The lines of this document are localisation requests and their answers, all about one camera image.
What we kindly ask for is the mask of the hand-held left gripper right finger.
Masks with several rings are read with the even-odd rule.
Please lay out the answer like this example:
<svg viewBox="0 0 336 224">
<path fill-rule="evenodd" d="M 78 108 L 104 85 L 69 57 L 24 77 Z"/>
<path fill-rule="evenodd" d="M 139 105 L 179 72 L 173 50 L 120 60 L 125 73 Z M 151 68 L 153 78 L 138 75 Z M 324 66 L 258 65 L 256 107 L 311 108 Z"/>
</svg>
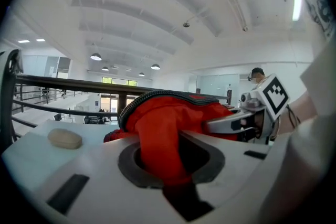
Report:
<svg viewBox="0 0 336 224">
<path fill-rule="evenodd" d="M 196 192 L 213 209 L 193 223 L 256 223 L 266 178 L 257 179 L 271 147 L 181 131 L 180 135 L 209 153 L 193 175 Z"/>
</svg>

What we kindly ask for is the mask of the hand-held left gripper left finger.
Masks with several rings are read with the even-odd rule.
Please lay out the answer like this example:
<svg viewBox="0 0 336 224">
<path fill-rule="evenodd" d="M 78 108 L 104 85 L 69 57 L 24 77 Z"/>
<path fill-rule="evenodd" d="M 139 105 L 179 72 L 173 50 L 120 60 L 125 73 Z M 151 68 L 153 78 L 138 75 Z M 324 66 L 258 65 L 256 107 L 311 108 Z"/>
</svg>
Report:
<svg viewBox="0 0 336 224">
<path fill-rule="evenodd" d="M 137 136 L 97 145 L 59 167 L 36 190 L 48 201 L 74 174 L 89 179 L 66 213 L 72 223 L 184 223 L 163 182 L 136 163 Z"/>
</svg>

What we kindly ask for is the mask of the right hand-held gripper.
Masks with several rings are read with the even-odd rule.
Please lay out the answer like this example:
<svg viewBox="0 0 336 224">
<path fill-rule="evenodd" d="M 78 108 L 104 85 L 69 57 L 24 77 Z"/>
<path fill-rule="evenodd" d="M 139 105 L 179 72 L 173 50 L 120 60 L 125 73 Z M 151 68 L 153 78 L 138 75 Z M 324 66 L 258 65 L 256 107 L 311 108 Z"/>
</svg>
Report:
<svg viewBox="0 0 336 224">
<path fill-rule="evenodd" d="M 251 91 L 241 95 L 240 108 L 244 110 L 230 110 L 232 114 L 208 120 L 205 129 L 214 134 L 239 134 L 242 132 L 256 132 L 261 139 L 274 136 L 275 127 L 280 125 L 280 116 L 289 102 L 289 95 L 273 73 L 258 84 Z"/>
</svg>

